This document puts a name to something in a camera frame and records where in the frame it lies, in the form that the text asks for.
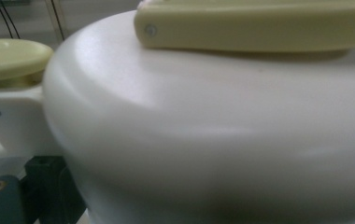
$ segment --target curved plastic surface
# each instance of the curved plastic surface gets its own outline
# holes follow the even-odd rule
[[[355,220],[355,50],[143,49],[134,15],[69,37],[44,81],[94,223]]]
[[[52,49],[29,40],[0,39],[0,80],[43,71]]]
[[[297,52],[355,48],[355,0],[145,0],[146,47]]]

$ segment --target black cable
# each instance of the black cable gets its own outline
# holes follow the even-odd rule
[[[2,4],[3,10],[6,12],[6,14],[7,14],[7,16],[8,16],[8,19],[9,19],[9,21],[11,22],[12,27],[14,27],[15,34],[17,34],[17,37],[18,37],[19,39],[21,39],[20,35],[18,34],[17,27],[15,27],[14,22],[12,21],[11,17],[9,17],[9,14],[8,14],[8,12],[7,12],[7,10],[6,10],[6,7],[4,6],[3,0],[0,0],[0,3]]]
[[[2,9],[1,9],[1,8],[0,8],[0,14],[2,14],[3,20],[4,20],[4,21],[5,21],[5,23],[6,23],[6,26],[7,26],[8,31],[9,31],[9,36],[11,36],[11,39],[13,39],[14,37],[12,36],[11,30],[9,29],[8,22],[7,22],[7,20],[6,20],[6,17],[4,16],[3,11],[2,11]]]

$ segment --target black bracket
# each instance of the black bracket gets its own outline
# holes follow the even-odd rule
[[[86,206],[62,157],[34,157],[25,172],[0,176],[0,224],[78,222]]]

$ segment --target cable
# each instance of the cable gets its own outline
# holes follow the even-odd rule
[[[8,14],[8,12],[7,12],[6,8],[5,8],[5,6],[4,6],[3,0],[0,0],[0,3],[2,4],[3,10],[6,12],[6,14],[7,14],[7,16],[8,16],[8,19],[9,19],[9,21],[11,22],[12,27],[14,27],[15,34],[17,34],[17,37],[18,37],[19,39],[21,39],[20,35],[18,34],[17,27],[15,27],[14,22],[12,21],[11,17],[9,17],[9,14]]]
[[[4,16],[3,11],[2,11],[2,9],[1,9],[1,8],[0,8],[0,14],[2,14],[3,20],[4,20],[4,21],[5,21],[5,23],[6,23],[6,26],[7,26],[8,31],[9,31],[9,36],[11,36],[11,39],[13,39],[14,37],[12,36],[11,30],[9,29],[8,22],[7,22],[7,20],[6,20],[6,17]]]

